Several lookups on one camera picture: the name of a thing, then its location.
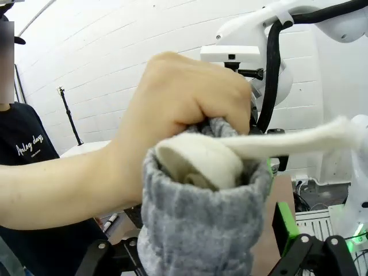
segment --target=black t-shirt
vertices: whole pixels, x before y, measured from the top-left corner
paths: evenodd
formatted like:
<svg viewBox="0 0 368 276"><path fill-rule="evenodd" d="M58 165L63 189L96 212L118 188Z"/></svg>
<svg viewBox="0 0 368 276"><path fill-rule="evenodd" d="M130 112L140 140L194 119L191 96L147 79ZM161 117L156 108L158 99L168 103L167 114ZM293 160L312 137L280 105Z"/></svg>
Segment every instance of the black t-shirt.
<svg viewBox="0 0 368 276"><path fill-rule="evenodd" d="M59 155L31 106L14 103L0 112L0 164L13 166L56 158ZM88 246L106 239L92 218L35 231L0 227L0 236L35 276L74 276Z"/></svg>

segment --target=white cinder block wall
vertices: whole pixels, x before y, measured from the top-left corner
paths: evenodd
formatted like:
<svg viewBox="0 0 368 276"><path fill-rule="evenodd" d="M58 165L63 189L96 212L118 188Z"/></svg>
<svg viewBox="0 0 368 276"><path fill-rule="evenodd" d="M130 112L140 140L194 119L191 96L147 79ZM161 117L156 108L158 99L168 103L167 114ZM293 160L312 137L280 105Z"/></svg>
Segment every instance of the white cinder block wall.
<svg viewBox="0 0 368 276"><path fill-rule="evenodd" d="M109 140L150 57L170 50L198 59L200 47L216 42L216 31L223 23L270 2L56 1L22 35L27 45L16 48L26 100L40 115L60 154L76 144L56 92L60 85L82 140ZM323 121L323 103L313 34L309 26L295 26L280 41L294 85L275 109L270 127L288 131L315 127ZM320 166L318 154L292 156L288 172L319 177Z"/></svg>

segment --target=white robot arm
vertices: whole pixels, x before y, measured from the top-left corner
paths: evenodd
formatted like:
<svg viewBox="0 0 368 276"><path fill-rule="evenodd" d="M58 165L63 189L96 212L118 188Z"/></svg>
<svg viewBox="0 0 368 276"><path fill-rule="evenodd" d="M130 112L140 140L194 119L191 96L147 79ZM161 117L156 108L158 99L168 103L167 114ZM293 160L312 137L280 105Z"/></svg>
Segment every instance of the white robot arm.
<svg viewBox="0 0 368 276"><path fill-rule="evenodd" d="M336 16L334 7L345 5L344 14ZM240 68L255 70L262 68L264 78L253 78L250 80L253 91L253 104L261 111L265 96L266 68L267 68L267 37L265 30L276 21L284 28L299 23L315 23L329 37L341 43L350 43L362 37L368 36L368 2L346 0L280 0L272 3L262 10L241 16L228 21L217 32L216 45L205 46L201 49L201 59L207 62L224 62L225 66L239 71ZM309 20L308 16L316 14L316 21ZM301 15L299 22L295 22L295 15ZM249 71L244 76L252 76ZM289 94L293 83L292 73L281 60L278 74L278 89L274 106L282 102Z"/></svg>

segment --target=brown table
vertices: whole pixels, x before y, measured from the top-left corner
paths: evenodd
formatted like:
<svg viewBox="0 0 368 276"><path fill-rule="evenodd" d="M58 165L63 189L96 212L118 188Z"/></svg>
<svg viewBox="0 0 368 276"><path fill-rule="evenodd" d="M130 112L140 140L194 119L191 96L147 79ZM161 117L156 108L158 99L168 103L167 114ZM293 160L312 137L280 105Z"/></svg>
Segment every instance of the brown table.
<svg viewBox="0 0 368 276"><path fill-rule="evenodd" d="M264 229L258 243L252 249L254 254L252 276L268 275L280 259L272 229L276 202L287 202L295 217L292 180L288 175L278 176L274 179L271 194L267 199Z"/></svg>

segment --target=neck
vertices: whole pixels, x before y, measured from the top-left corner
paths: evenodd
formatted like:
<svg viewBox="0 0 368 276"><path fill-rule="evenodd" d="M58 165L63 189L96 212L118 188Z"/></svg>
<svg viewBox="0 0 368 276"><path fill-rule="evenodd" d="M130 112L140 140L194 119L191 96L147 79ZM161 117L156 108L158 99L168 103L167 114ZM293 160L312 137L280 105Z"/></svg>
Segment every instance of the neck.
<svg viewBox="0 0 368 276"><path fill-rule="evenodd" d="M10 109L10 105L8 103L0 103L0 112L7 111Z"/></svg>

